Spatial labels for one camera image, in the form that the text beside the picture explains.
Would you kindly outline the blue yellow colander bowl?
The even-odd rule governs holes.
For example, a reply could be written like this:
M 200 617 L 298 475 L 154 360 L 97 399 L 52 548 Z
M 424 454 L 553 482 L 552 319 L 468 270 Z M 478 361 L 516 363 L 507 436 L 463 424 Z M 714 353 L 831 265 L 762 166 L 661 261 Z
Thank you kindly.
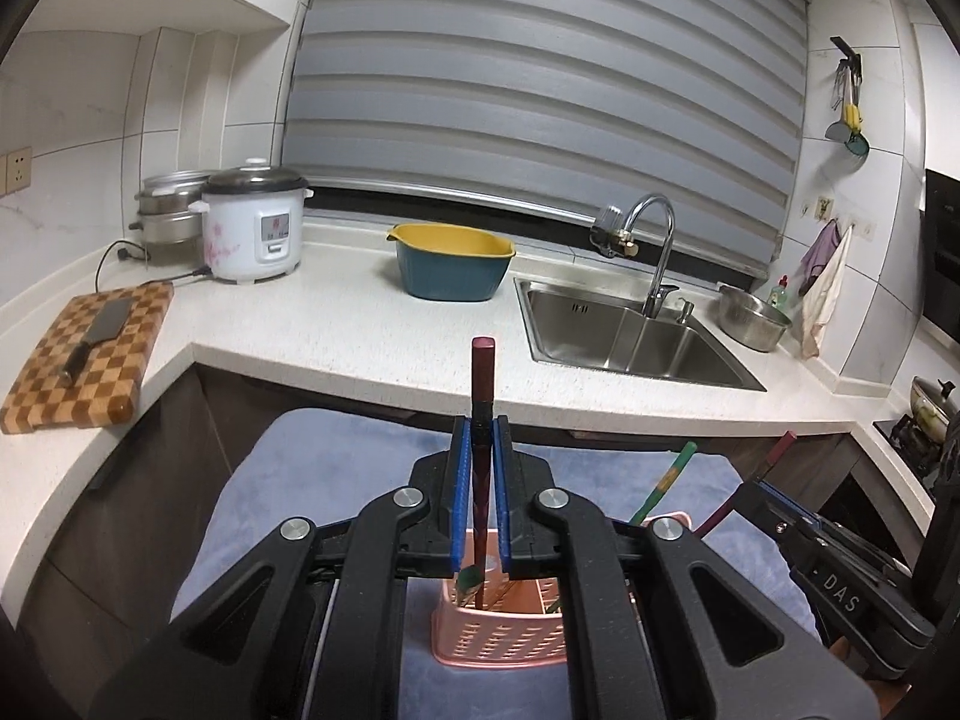
M 488 301 L 516 255 L 509 239 L 457 224 L 396 224 L 387 239 L 405 291 L 425 301 Z

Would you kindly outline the green dish soap bottle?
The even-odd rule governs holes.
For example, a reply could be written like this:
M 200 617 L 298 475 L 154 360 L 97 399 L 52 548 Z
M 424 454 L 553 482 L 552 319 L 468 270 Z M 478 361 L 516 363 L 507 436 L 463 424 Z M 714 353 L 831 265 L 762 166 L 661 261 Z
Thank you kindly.
M 775 286 L 771 288 L 770 294 L 768 294 L 768 304 L 770 304 L 773 309 L 784 312 L 784 310 L 786 310 L 786 304 L 788 304 L 788 289 L 789 277 L 788 275 L 782 275 Z

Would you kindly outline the dark red chopstick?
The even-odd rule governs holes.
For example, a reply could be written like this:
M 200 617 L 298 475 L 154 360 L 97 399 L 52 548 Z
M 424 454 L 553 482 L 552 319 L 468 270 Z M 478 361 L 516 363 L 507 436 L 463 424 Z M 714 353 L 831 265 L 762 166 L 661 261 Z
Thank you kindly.
M 718 525 L 721 525 L 724 519 L 736 510 L 736 505 L 745 496 L 745 489 L 750 489 L 755 484 L 761 483 L 796 442 L 797 434 L 794 431 L 786 431 L 782 434 L 778 442 L 773 445 L 773 449 L 760 461 L 758 468 L 745 481 L 742 481 L 737 489 L 695 530 L 695 535 L 704 538 Z
M 483 608 L 483 600 L 485 600 L 494 353 L 496 353 L 496 343 L 493 338 L 477 337 L 472 340 L 472 417 L 470 421 L 472 422 L 473 562 L 480 575 L 475 594 L 477 610 Z

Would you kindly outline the pink perforated utensil holder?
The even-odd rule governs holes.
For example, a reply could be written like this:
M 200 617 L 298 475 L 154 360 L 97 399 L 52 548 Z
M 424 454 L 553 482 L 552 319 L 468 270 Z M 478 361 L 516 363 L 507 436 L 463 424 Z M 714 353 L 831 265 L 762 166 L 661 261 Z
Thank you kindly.
M 431 615 L 431 653 L 456 668 L 519 670 L 566 660 L 560 589 L 555 578 L 514 582 L 501 569 L 496 530 L 487 539 L 485 606 L 460 600 L 454 578 L 444 578 Z

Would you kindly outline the checkered wooden cutting board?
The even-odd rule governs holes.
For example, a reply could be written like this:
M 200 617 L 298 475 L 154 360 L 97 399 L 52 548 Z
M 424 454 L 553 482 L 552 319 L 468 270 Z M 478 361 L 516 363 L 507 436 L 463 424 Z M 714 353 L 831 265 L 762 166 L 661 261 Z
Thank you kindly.
M 132 421 L 172 298 L 169 281 L 150 281 L 68 301 L 3 400 L 3 433 Z

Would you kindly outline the white hanging towel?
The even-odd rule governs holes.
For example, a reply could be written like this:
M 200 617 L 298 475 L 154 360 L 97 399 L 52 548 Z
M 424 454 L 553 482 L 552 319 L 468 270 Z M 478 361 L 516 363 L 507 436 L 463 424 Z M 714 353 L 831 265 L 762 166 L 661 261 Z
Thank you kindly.
M 804 359 L 822 355 L 822 344 L 828 323 L 832 321 L 843 288 L 844 268 L 853 238 L 851 226 L 841 229 L 841 242 L 835 255 L 812 286 L 800 296 L 800 354 Z

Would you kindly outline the gas stove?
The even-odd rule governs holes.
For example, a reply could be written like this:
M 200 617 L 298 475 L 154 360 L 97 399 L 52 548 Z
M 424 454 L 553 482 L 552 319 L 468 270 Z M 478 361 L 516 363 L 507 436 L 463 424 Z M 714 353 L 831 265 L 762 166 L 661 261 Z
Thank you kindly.
M 874 427 L 884 436 L 896 455 L 907 464 L 924 491 L 935 497 L 934 486 L 939 476 L 942 445 L 924 433 L 916 419 L 910 415 L 876 421 Z

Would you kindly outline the black range hood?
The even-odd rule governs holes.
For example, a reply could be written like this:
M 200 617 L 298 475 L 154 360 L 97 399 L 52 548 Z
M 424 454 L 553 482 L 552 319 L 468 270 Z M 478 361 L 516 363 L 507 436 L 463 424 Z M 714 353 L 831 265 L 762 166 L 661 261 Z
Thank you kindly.
M 923 314 L 960 340 L 960 182 L 926 171 L 923 234 Z

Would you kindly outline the wok with lid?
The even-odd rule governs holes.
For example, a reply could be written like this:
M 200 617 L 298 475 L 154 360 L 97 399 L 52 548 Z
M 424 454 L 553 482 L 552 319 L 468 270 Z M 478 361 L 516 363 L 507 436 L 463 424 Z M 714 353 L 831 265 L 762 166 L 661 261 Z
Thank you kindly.
M 951 380 L 931 382 L 915 377 L 911 381 L 911 416 L 923 433 L 939 444 L 946 442 L 947 429 L 958 413 L 958 406 L 950 399 L 955 388 Z

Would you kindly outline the grey window blind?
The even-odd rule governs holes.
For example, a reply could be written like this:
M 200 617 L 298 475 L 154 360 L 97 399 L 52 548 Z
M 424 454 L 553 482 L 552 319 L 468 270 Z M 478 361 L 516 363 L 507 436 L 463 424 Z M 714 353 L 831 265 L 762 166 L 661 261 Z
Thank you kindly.
M 589 224 L 659 192 L 682 254 L 763 277 L 809 0 L 309 0 L 283 159 L 320 185 Z

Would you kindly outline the green chopstick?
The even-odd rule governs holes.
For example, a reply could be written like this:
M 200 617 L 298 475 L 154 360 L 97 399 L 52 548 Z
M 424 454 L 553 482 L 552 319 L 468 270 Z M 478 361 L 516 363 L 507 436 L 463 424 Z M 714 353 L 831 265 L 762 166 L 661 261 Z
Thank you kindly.
M 643 504 L 641 504 L 640 508 L 630 517 L 631 525 L 641 525 L 643 520 L 656 509 L 656 505 L 669 493 L 669 489 L 674 486 L 675 481 L 677 481 L 677 478 L 683 473 L 686 465 L 692 460 L 697 450 L 698 444 L 693 442 L 693 440 L 689 440 L 680 449 L 680 452 L 674 458 L 674 461 L 670 463 L 669 468 L 665 470 L 665 473 L 661 476 L 658 483 L 656 483 L 656 486 L 651 489 L 651 493 L 643 500 Z

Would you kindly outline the blue-grey fleece mat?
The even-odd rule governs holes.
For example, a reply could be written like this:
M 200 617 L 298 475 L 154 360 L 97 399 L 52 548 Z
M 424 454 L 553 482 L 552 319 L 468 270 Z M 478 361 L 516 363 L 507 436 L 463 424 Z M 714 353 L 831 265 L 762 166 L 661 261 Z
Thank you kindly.
M 283 520 L 317 525 L 352 518 L 368 500 L 409 479 L 425 455 L 451 439 L 337 411 L 296 410 L 257 440 L 224 486 L 194 566 L 174 608 L 184 611 L 221 574 Z M 617 452 L 537 445 L 556 483 L 628 520 L 674 460 L 672 452 Z M 528 670 L 446 667 L 431 653 L 430 622 L 439 601 L 434 580 L 410 580 L 398 713 L 404 718 L 566 718 L 562 665 Z

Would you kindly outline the wall power socket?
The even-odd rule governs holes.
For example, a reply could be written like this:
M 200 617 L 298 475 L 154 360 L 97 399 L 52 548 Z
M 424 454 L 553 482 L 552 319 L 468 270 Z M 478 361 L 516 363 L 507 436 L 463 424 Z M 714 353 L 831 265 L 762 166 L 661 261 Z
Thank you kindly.
M 32 148 L 18 148 L 2 156 L 2 195 L 21 192 L 31 185 Z

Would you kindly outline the stainless steel sink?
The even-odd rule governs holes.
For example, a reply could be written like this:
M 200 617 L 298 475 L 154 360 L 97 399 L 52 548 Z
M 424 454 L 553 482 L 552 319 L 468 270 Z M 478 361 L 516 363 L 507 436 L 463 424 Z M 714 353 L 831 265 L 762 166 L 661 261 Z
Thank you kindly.
M 747 392 L 763 388 L 690 309 L 664 309 L 648 319 L 628 299 L 540 281 L 514 286 L 537 361 Z

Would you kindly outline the stainless steel mixing bowl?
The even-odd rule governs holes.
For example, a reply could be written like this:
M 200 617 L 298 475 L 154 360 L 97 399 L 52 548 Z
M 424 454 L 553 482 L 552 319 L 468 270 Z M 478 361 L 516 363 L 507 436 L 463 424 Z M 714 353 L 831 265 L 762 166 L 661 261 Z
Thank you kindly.
M 732 340 L 759 353 L 775 349 L 793 322 L 781 310 L 730 284 L 720 284 L 718 325 Z

